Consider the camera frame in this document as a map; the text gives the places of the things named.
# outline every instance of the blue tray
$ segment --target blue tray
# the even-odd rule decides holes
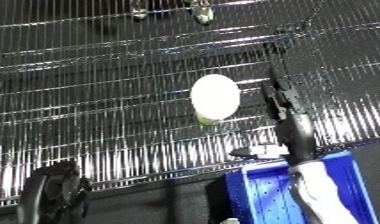
[[[375,212],[350,152],[323,159],[339,189],[342,203],[360,224],[378,223]],[[241,224],[306,224],[288,187],[286,162],[247,166],[226,174],[233,215]]]

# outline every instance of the dark background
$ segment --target dark background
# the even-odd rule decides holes
[[[83,141],[89,138],[101,140],[106,136],[111,137],[111,145],[120,144],[115,141],[115,137],[122,137],[125,133],[119,132],[117,124],[125,124],[130,134],[136,134],[136,139],[127,137],[129,147],[137,145],[143,141],[166,141],[164,133],[167,127],[158,123],[161,117],[147,115],[139,117],[139,111],[127,109],[122,111],[126,114],[125,119],[118,118],[103,120],[106,123],[94,122],[104,116],[109,109],[124,106],[120,100],[110,102],[112,98],[120,99],[124,96],[141,94],[151,94],[145,100],[151,106],[142,107],[142,111],[158,110],[161,105],[157,104],[161,99],[157,93],[173,90],[184,90],[191,87],[192,83],[204,74],[204,69],[227,66],[227,69],[211,69],[208,72],[224,72],[225,75],[235,81],[248,80],[253,78],[265,78],[261,73],[259,65],[252,65],[244,68],[229,68],[231,65],[240,63],[264,62],[253,53],[262,45],[255,42],[252,47],[237,47],[220,51],[216,49],[205,52],[194,53],[184,51],[178,56],[156,56],[146,55],[141,59],[115,58],[110,60],[110,55],[125,52],[137,52],[139,50],[155,50],[157,48],[181,47],[183,45],[193,45],[209,41],[231,40],[235,38],[247,38],[255,36],[271,35],[276,29],[276,25],[285,23],[296,23],[304,19],[315,5],[315,1],[293,1],[293,4],[286,4],[286,1],[270,1],[253,5],[240,5],[235,7],[221,6],[216,8],[216,21],[210,27],[202,27],[192,21],[191,17],[184,10],[177,10],[175,13],[164,14],[163,16],[151,16],[140,24],[134,24],[128,18],[94,19],[89,21],[77,21],[75,17],[88,16],[92,5],[85,5],[83,1],[78,4],[69,3],[76,1],[61,1],[64,4],[56,5],[59,1],[15,1],[0,0],[0,78],[4,81],[0,96],[0,121],[18,121],[16,126],[5,125],[0,128],[0,145],[4,149],[27,149],[31,147],[49,147],[55,145],[69,145],[76,143],[76,137],[81,136]],[[96,12],[92,16],[104,16],[114,13],[125,13],[127,8],[114,11],[108,1],[88,1],[92,4],[99,4]],[[12,24],[55,21],[45,25],[37,26],[12,26]],[[364,26],[380,22],[380,1],[362,0],[341,0],[328,1],[328,6],[321,12],[321,15],[313,24],[315,36],[309,36],[296,43],[294,50],[289,52],[289,64],[291,74],[295,74],[295,81],[307,88],[301,88],[303,96],[308,103],[315,103],[320,106],[313,108],[315,114],[323,114],[323,109],[347,109],[346,115],[352,117],[354,114],[360,115],[365,112],[365,104],[371,103],[367,109],[378,108],[380,106],[380,24],[374,26]],[[216,32],[208,33],[210,30],[218,30],[232,27],[246,27],[260,25],[256,29],[245,29],[239,34],[218,35]],[[183,33],[198,33],[195,38],[172,38],[172,36]],[[136,43],[128,48],[123,45],[112,45],[111,47],[93,46],[92,44],[144,39],[151,37],[169,36],[167,40],[154,40]],[[75,50],[71,46],[88,45],[88,49]],[[44,49],[61,48],[46,52]],[[28,55],[18,54],[19,51],[40,50],[40,54]],[[40,71],[27,71],[28,64],[33,62],[44,62],[52,59],[72,60],[76,58],[87,58],[86,63],[72,63],[64,67],[59,65],[54,69],[42,67]],[[153,64],[149,67],[136,67],[138,64]],[[162,76],[162,74],[185,74],[186,76]],[[132,82],[126,82],[124,78],[138,77]],[[116,85],[105,84],[111,80],[119,80]],[[44,91],[48,88],[67,87],[63,90]],[[255,89],[256,86],[243,85],[242,89]],[[246,106],[240,108],[236,118],[260,115],[264,111],[260,107],[260,97],[257,94],[244,94]],[[332,102],[332,96],[337,97],[337,104]],[[31,109],[47,111],[52,105],[70,105],[67,111],[50,111],[50,114],[72,115],[77,111],[88,112],[98,109],[100,116],[88,116],[75,119],[47,120],[39,123],[39,129],[34,130],[27,123],[20,123],[21,120],[48,117],[49,114],[31,112]],[[172,96],[172,101],[186,99],[187,95]],[[20,104],[23,99],[30,99],[29,104]],[[77,107],[76,103],[92,102],[89,106]],[[181,104],[182,101],[175,101],[167,110],[168,128],[178,129],[190,127],[188,131],[174,133],[175,140],[181,138],[200,138],[206,135],[205,131],[199,130],[199,125],[194,123],[192,118],[191,105]],[[141,104],[144,102],[125,102],[128,105]],[[4,113],[21,112],[21,117],[5,117]],[[361,125],[361,118],[355,116],[352,124],[354,139],[367,139],[380,136],[380,122],[372,121],[370,124]],[[236,123],[236,129],[251,130],[260,125],[260,121],[244,120]],[[146,131],[155,131],[161,136],[156,139],[146,136]],[[39,133],[45,133],[45,139],[38,138]],[[215,130],[214,135],[220,134],[220,130]],[[87,145],[94,150],[94,145]],[[103,150],[110,150],[107,144]],[[66,150],[67,155],[72,156],[78,147],[73,145],[72,150]],[[362,175],[365,179],[367,190],[376,209],[380,221],[380,143],[368,145],[355,149],[355,157],[360,165]],[[92,200],[91,211],[87,223],[141,223],[141,224],[187,224],[187,223],[216,223],[229,217],[229,204],[225,195],[224,182],[221,178],[223,173],[200,175],[190,179],[174,179],[160,182],[158,184],[138,185],[123,190],[113,190],[105,195],[95,195]],[[0,209],[0,220],[13,217],[13,209]]]
[[[380,223],[380,142],[353,150]],[[213,224],[230,217],[223,173],[113,190],[91,201],[87,224]],[[14,219],[4,209],[0,220]]]

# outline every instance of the wire grid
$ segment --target wire grid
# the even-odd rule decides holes
[[[266,43],[317,0],[214,0],[195,23],[181,1],[152,1],[136,23],[123,0],[0,0],[0,207],[31,171],[75,159],[96,190],[237,167],[232,149],[275,142],[260,83]],[[289,78],[319,145],[380,137],[380,1],[327,1],[293,36]],[[206,74],[237,82],[241,106],[198,124],[189,90]]]

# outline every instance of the paper cup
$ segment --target paper cup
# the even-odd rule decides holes
[[[236,112],[240,105],[237,84],[223,75],[206,75],[191,89],[191,102],[197,120],[204,125],[215,125]]]

